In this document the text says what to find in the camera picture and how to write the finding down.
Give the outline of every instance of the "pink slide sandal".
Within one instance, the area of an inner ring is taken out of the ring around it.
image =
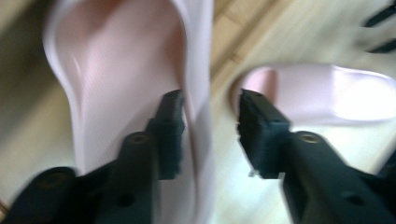
[[[207,223],[214,201],[209,108],[211,0],[58,1],[44,33],[69,100],[80,174],[115,159],[162,96],[184,94],[183,161],[161,182],[161,223]]]
[[[331,64],[271,64],[251,70],[233,85],[237,114],[241,89],[264,94],[297,124],[358,124],[396,116],[394,79]]]

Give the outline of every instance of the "pink shoe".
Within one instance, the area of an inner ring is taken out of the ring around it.
[[[143,131],[163,94],[182,89],[181,175],[161,182],[161,223],[207,223],[214,201],[209,110],[211,0],[57,2],[44,46],[67,94],[81,174]]]
[[[294,123],[362,123],[396,116],[394,79],[331,64],[271,64],[248,72],[232,89],[235,113],[240,89],[264,94]]]

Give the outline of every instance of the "pink slipper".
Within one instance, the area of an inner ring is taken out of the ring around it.
[[[69,100],[81,174],[115,159],[162,96],[183,90],[181,175],[161,182],[161,223],[207,223],[213,208],[211,19],[211,0],[62,0],[44,33]]]
[[[271,64],[248,72],[233,85],[235,113],[240,89],[266,95],[294,123],[362,123],[396,115],[394,79],[331,64]]]

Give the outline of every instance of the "wooden floor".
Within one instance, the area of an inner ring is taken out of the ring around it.
[[[13,10],[32,2],[24,1],[15,1],[20,6]],[[248,69],[266,63],[334,63],[396,78],[395,54],[364,51],[396,36],[395,20],[375,29],[360,27],[388,2],[215,0],[211,100],[217,198],[213,223],[290,223],[280,182],[248,177],[250,167],[237,142],[228,100],[233,82]],[[5,13],[0,10],[0,21],[2,15],[11,19],[0,22],[0,199],[10,204],[32,175],[74,163],[68,104],[40,47],[41,24],[30,16],[18,19]],[[18,35],[26,29],[29,35]],[[396,142],[395,128],[396,120],[363,127],[305,125],[294,130],[321,133],[350,165],[374,172]]]

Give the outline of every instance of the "light wood surface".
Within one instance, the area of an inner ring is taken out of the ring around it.
[[[23,11],[21,6],[30,1],[13,10]],[[0,8],[5,2],[10,1],[0,2]],[[217,197],[213,223],[290,223],[280,181],[248,177],[250,167],[237,142],[236,118],[229,106],[233,82],[248,69],[266,63],[334,63],[396,77],[395,54],[364,52],[396,36],[395,20],[375,29],[360,27],[388,2],[215,0],[211,100]],[[41,25],[32,19],[18,21],[17,14],[0,10],[0,16],[7,19],[0,20],[4,23],[0,23],[0,199],[6,204],[38,172],[74,165],[69,108],[40,47]],[[324,135],[350,165],[374,172],[396,142],[395,128],[393,120],[371,126],[299,126],[294,130]]]

